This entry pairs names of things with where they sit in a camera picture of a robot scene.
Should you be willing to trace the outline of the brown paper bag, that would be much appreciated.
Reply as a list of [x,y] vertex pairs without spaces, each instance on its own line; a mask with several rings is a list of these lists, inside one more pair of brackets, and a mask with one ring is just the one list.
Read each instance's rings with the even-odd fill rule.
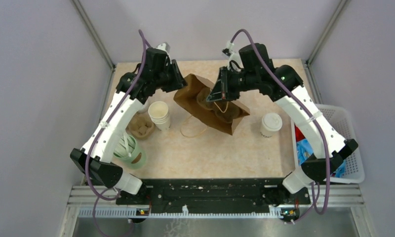
[[220,132],[233,135],[241,120],[250,115],[250,109],[240,101],[207,102],[214,83],[195,74],[185,77],[187,86],[178,90],[174,101],[193,117]]

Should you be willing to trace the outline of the brown cardboard cup carrier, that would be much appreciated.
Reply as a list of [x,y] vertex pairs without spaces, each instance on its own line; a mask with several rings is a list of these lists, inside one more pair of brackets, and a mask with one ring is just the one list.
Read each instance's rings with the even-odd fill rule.
[[207,102],[206,98],[210,92],[210,88],[205,87],[196,96],[197,103],[203,109],[213,112],[219,120],[225,123],[232,123],[240,116],[241,109],[229,101]]

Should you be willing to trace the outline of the white plastic cup lid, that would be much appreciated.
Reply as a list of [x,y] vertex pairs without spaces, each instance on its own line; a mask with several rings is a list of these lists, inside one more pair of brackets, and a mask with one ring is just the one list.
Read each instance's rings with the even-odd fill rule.
[[267,113],[261,121],[261,128],[266,131],[277,132],[282,128],[282,118],[277,113]]

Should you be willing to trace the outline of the white paper coffee cup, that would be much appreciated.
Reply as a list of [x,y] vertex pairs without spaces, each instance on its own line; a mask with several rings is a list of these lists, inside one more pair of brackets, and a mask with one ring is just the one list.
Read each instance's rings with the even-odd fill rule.
[[270,129],[269,127],[261,126],[260,134],[265,138],[270,138],[278,132],[277,129]]

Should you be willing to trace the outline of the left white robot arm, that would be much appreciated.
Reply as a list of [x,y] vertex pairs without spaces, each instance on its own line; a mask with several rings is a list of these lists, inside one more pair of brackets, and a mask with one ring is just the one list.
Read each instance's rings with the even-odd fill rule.
[[138,72],[121,76],[111,104],[102,121],[81,147],[70,153],[78,169],[107,188],[127,193],[134,204],[146,199],[143,182],[112,162],[113,152],[134,115],[158,89],[164,92],[179,90],[187,85],[176,60],[169,57],[169,46],[162,43],[147,48],[145,62],[137,65]]

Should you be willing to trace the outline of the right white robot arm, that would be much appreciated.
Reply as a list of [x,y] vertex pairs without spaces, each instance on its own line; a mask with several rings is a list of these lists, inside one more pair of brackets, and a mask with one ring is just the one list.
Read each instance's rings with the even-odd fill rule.
[[328,122],[311,100],[303,80],[289,65],[274,67],[264,44],[247,45],[233,51],[228,42],[223,53],[229,64],[220,67],[207,102],[235,101],[240,93],[258,90],[281,107],[308,140],[313,154],[287,175],[277,196],[292,203],[298,191],[314,181],[323,181],[357,148],[355,139],[346,139]]

